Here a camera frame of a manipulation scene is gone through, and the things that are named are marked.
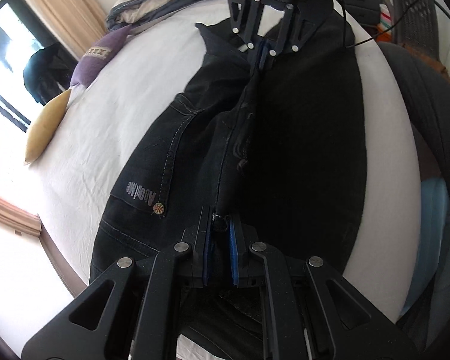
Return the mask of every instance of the metal button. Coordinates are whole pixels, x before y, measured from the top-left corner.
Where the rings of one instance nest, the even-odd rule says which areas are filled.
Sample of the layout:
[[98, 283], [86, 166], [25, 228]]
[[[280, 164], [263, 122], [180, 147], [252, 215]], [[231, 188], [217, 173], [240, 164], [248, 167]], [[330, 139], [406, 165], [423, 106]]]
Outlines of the metal button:
[[255, 242], [252, 244], [252, 249], [254, 251], [264, 251], [265, 249], [267, 249], [267, 244], [263, 242]]
[[315, 268], [319, 268], [323, 265], [323, 260], [318, 256], [310, 257], [308, 263]]
[[157, 215], [162, 215], [165, 212], [165, 206], [160, 202], [154, 204], [154, 213]]
[[188, 250], [188, 244], [186, 242], [179, 242], [176, 243], [173, 247], [176, 251], [187, 251]]
[[120, 268], [128, 268], [133, 263], [132, 259], [130, 257], [122, 257], [116, 262], [116, 265], [118, 265]]

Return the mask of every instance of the decorative gold button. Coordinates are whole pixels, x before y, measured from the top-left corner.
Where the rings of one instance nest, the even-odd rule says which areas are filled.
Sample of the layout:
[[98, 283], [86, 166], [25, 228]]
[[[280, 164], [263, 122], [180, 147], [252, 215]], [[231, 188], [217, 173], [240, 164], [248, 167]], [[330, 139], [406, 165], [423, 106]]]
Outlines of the decorative gold button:
[[160, 202], [154, 204], [154, 213], [157, 215], [162, 215], [165, 212], [165, 206]]

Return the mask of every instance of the silver screw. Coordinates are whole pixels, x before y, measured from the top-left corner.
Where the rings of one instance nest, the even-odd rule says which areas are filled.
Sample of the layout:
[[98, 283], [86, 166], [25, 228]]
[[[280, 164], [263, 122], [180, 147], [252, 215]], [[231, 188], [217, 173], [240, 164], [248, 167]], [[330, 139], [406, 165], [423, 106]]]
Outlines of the silver screw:
[[132, 259], [130, 257], [122, 257], [116, 262], [116, 265], [118, 265], [120, 268], [128, 268], [132, 265]]
[[188, 244], [186, 242], [179, 242], [179, 243], [176, 243], [173, 248], [176, 251], [187, 251], [188, 250]]
[[323, 265], [323, 260], [318, 256], [310, 257], [308, 263], [315, 268], [319, 268]]
[[255, 242], [252, 244], [252, 249], [254, 251], [264, 251], [267, 249], [267, 244], [264, 244], [263, 242]]

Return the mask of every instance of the mattress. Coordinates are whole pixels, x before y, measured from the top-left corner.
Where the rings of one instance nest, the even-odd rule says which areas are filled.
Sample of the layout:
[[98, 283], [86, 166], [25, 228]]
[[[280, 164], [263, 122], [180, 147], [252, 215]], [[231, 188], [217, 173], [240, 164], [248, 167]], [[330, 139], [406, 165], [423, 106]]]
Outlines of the mattress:
[[[98, 224], [120, 171], [202, 64], [205, 45], [195, 23], [216, 24], [227, 17], [227, 0], [202, 1], [127, 42], [89, 88], [73, 87], [55, 137], [30, 166], [40, 218], [84, 282]], [[266, 9], [260, 31], [279, 17]], [[347, 20], [357, 41], [368, 37], [351, 17]], [[364, 97], [367, 187], [344, 276], [396, 321], [419, 242], [418, 160], [407, 111], [383, 54], [375, 42], [355, 53]]]

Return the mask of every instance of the decorative band on pillow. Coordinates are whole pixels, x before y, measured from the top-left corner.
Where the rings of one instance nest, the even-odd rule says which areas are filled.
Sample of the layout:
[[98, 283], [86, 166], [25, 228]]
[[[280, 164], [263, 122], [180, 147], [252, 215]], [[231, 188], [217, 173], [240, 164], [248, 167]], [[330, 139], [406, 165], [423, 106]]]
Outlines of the decorative band on pillow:
[[131, 26], [126, 26], [112, 31], [90, 47], [73, 71], [70, 85], [82, 84], [88, 88], [123, 47], [130, 30]]

